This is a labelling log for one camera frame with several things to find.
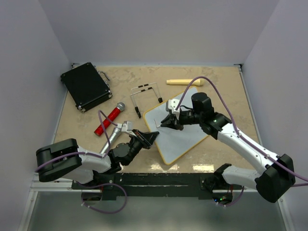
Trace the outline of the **yellow framed whiteboard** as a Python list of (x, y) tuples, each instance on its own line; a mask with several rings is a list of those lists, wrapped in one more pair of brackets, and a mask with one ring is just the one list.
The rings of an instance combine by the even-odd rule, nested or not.
[(163, 102), (146, 111), (143, 119), (150, 132), (159, 132), (155, 144), (163, 162), (170, 165), (201, 143), (208, 135), (198, 124), (184, 126), (183, 130), (159, 127), (158, 125), (167, 115), (166, 102)]

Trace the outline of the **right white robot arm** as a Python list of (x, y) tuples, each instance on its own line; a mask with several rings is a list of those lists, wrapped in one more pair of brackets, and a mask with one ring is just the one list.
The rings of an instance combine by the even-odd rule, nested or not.
[(168, 100), (168, 115), (161, 121), (161, 127), (183, 130), (185, 125), (198, 124), (202, 131), (215, 140), (231, 147), (254, 169), (245, 169), (224, 164), (213, 176), (205, 180), (205, 187), (212, 192), (231, 185), (248, 187), (268, 202), (275, 203), (295, 184), (293, 160), (290, 156), (271, 152), (250, 139), (225, 115), (215, 112), (206, 93), (195, 93), (191, 97), (192, 108), (180, 108), (178, 99)]

